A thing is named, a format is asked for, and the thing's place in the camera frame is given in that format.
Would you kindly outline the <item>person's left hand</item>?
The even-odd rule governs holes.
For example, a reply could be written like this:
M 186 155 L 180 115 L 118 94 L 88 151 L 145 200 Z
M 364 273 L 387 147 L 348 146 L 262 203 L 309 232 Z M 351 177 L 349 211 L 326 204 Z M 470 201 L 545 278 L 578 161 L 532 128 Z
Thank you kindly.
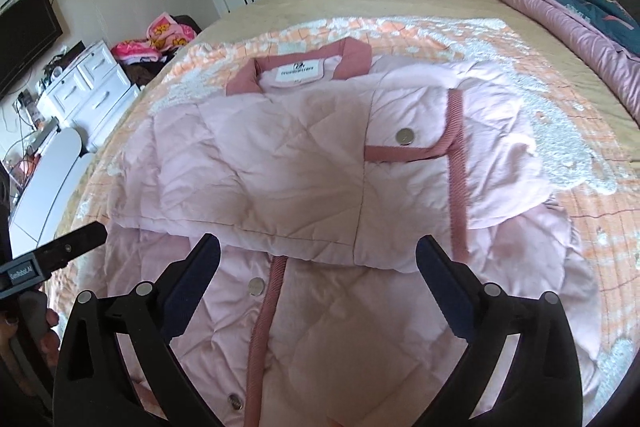
M 58 366 L 60 338 L 53 330 L 58 325 L 58 314 L 48 308 L 48 298 L 42 291 L 26 291 L 16 300 L 1 306 L 1 360 L 15 375 L 22 375 L 11 341 L 18 334 L 26 335 L 21 345 L 24 353 L 31 347 L 48 369 Z

